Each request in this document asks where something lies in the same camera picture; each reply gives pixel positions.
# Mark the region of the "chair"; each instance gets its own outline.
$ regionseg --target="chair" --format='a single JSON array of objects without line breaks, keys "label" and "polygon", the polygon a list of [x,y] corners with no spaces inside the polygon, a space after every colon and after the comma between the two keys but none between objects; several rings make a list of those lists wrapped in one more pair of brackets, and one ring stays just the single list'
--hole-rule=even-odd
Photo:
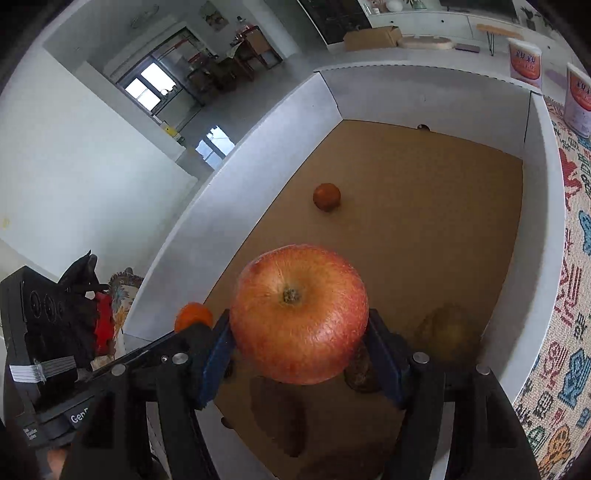
[{"label": "chair", "polygon": [[265,36],[262,34],[262,32],[259,29],[255,28],[255,29],[247,32],[244,35],[244,37],[245,37],[246,43],[248,43],[248,45],[250,46],[255,57],[264,65],[264,67],[267,70],[270,67],[269,67],[269,64],[267,63],[267,61],[263,58],[263,56],[262,56],[263,53],[270,51],[277,59],[277,63],[280,63],[283,61],[281,56],[275,51],[275,49],[273,47],[271,47],[271,45],[269,44],[269,42],[267,41],[267,39],[265,38]]}]

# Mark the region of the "small orange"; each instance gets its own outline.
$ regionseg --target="small orange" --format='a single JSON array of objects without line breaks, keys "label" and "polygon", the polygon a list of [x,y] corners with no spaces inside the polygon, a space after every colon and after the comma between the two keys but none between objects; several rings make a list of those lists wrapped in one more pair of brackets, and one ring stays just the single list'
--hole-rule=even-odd
[{"label": "small orange", "polygon": [[323,212],[331,212],[340,205],[340,190],[333,183],[321,183],[315,188],[312,200]]},{"label": "small orange", "polygon": [[196,301],[187,303],[180,309],[174,321],[174,331],[179,333],[194,323],[204,323],[210,328],[213,326],[212,312],[205,305]]}]

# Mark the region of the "screw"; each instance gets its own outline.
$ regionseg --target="screw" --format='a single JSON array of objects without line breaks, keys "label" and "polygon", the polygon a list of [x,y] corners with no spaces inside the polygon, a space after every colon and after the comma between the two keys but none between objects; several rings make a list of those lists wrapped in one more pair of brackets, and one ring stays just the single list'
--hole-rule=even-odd
[{"label": "screw", "polygon": [[113,368],[111,368],[111,373],[115,377],[119,377],[125,373],[125,365],[124,364],[117,364]]},{"label": "screw", "polygon": [[430,358],[425,352],[414,352],[413,360],[418,364],[427,364]]},{"label": "screw", "polygon": [[491,368],[487,365],[477,364],[476,371],[481,375],[488,375],[489,373],[491,373]]},{"label": "screw", "polygon": [[186,353],[179,352],[173,355],[173,363],[175,365],[182,365],[187,360],[189,360],[189,356]]}]

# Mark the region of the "cardboard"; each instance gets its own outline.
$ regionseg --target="cardboard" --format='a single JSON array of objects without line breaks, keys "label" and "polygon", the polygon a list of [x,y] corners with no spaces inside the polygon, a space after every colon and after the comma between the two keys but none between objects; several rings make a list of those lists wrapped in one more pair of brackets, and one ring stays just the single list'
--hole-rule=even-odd
[{"label": "cardboard", "polygon": [[402,32],[395,26],[355,30],[345,34],[345,50],[390,48],[395,47],[400,39],[402,39]]},{"label": "cardboard", "polygon": [[[323,182],[342,192],[342,205],[332,213],[312,202],[314,188]],[[446,303],[458,304],[484,329],[511,260],[521,195],[522,162],[511,155],[433,132],[343,121],[285,185],[206,305],[214,317],[220,315],[230,305],[240,271],[261,253],[311,243],[338,252],[357,268],[370,305],[392,331],[412,336]],[[322,478],[319,471],[342,465],[352,472],[355,465],[356,479],[375,477],[403,417],[381,393],[356,393],[342,376],[287,386],[306,409],[306,445],[292,458],[254,419],[254,376],[237,356],[235,374],[215,403],[275,476],[310,480]]]}]

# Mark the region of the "window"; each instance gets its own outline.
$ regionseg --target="window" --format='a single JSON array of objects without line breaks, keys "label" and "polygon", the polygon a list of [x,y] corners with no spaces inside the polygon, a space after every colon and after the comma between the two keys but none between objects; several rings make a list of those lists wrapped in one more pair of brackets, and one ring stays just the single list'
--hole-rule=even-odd
[{"label": "window", "polygon": [[207,164],[214,170],[217,170],[220,167],[220,165],[222,165],[221,157],[217,153],[215,153],[213,149],[209,145],[207,145],[203,140],[199,142],[199,145],[197,145],[197,148],[195,150],[197,150],[201,154],[205,162],[207,162]]},{"label": "window", "polygon": [[158,90],[162,95],[166,95],[170,92],[174,87],[177,86],[176,83],[170,78],[163,69],[161,69],[155,63],[152,63],[148,66],[142,73],[142,77],[148,80],[156,90]]},{"label": "window", "polygon": [[234,142],[228,138],[221,128],[215,126],[199,142],[195,150],[201,154],[211,168],[217,170],[222,165],[222,160],[226,158],[226,155],[233,148]]},{"label": "window", "polygon": [[150,111],[160,103],[160,98],[138,79],[131,82],[125,90]]},{"label": "window", "polygon": [[207,134],[207,138],[218,147],[224,155],[228,155],[234,148],[234,143],[228,138],[224,131],[219,127],[214,127]]},{"label": "window", "polygon": [[127,85],[125,91],[150,112],[164,106],[173,97],[168,94],[178,90],[177,83],[151,57],[132,69],[120,83]]}]

